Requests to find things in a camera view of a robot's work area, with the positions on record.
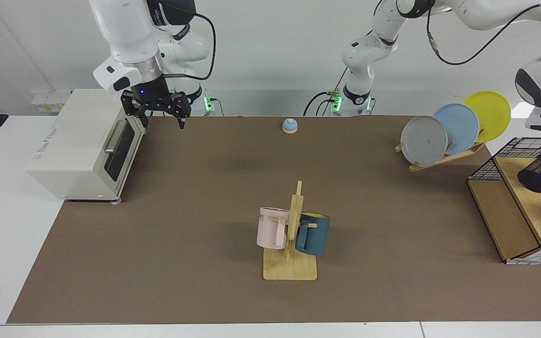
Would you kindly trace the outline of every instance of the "oven window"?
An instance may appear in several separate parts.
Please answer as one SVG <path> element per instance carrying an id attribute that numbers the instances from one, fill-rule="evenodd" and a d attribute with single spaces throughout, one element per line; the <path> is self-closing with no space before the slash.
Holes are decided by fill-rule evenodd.
<path id="1" fill-rule="evenodd" d="M 133 127 L 131 127 L 131 124 L 127 123 L 126 128 L 120 137 L 118 149 L 116 152 L 108 155 L 104 169 L 114 180 L 114 182 L 118 182 L 118 176 L 120 176 L 120 171 L 122 171 L 124 160 L 126 160 L 126 156 L 129 154 L 129 148 L 131 147 L 134 138 L 135 131 L 133 130 Z"/>

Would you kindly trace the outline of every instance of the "oven handle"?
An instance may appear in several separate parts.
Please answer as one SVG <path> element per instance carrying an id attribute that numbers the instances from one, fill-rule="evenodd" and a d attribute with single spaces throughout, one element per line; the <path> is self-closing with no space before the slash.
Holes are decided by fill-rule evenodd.
<path id="1" fill-rule="evenodd" d="M 108 141 L 108 144 L 105 148 L 106 153 L 111 154 L 115 153 L 116 150 L 118 150 L 118 145 L 120 144 L 120 140 L 122 139 L 122 135 L 124 133 L 124 130 L 126 129 L 127 124 L 128 121 L 126 119 L 116 122 L 114 131 L 112 132 L 112 136 L 110 137 L 110 141 Z"/>

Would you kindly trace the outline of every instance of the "brown table mat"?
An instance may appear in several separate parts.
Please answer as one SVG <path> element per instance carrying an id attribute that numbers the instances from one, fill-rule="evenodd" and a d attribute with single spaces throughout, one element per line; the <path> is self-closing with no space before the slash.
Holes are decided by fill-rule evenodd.
<path id="1" fill-rule="evenodd" d="M 64 203 L 8 323 L 541 321 L 541 267 L 500 262 L 466 178 L 408 172 L 410 117 L 152 118 L 118 206 Z M 261 206 L 331 216 L 315 282 L 262 279 Z"/>

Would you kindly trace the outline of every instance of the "wooden base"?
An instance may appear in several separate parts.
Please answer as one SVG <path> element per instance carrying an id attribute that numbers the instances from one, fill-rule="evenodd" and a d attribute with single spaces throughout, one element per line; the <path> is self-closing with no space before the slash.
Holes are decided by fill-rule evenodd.
<path id="1" fill-rule="evenodd" d="M 295 242 L 288 242 L 284 250 L 264 249 L 265 280 L 316 280 L 316 256 L 296 250 Z"/>
<path id="2" fill-rule="evenodd" d="M 532 229 L 504 182 L 469 180 L 467 184 L 503 261 L 538 248 Z"/>
<path id="3" fill-rule="evenodd" d="M 534 160 L 532 158 L 494 158 L 511 195 L 541 245 L 541 193 L 529 191 L 517 179 L 517 173 Z"/>
<path id="4" fill-rule="evenodd" d="M 435 167 L 436 165 L 445 164 L 445 163 L 448 163 L 448 162 L 451 162 L 451 161 L 459 160 L 461 158 L 466 158 L 468 156 L 474 155 L 481 148 L 483 148 L 483 146 L 485 146 L 485 143 L 475 143 L 471 148 L 469 148 L 469 150 L 466 150 L 466 152 L 462 152 L 462 153 L 456 154 L 456 155 L 444 155 L 438 162 L 436 162 L 436 163 L 434 163 L 432 165 L 429 165 L 427 167 L 419 167 L 417 165 L 417 163 L 414 163 L 413 165 L 408 167 L 408 170 L 410 172 L 414 173 L 415 171 Z M 394 150 L 397 153 L 402 152 L 402 145 L 401 144 L 397 145 Z"/>

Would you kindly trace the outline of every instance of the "white toaster oven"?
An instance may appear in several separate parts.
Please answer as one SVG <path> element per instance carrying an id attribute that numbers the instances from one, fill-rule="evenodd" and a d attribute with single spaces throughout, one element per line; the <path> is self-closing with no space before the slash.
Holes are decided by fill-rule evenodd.
<path id="1" fill-rule="evenodd" d="M 59 199 L 117 200 L 145 132 L 106 90 L 74 90 L 26 172 Z"/>

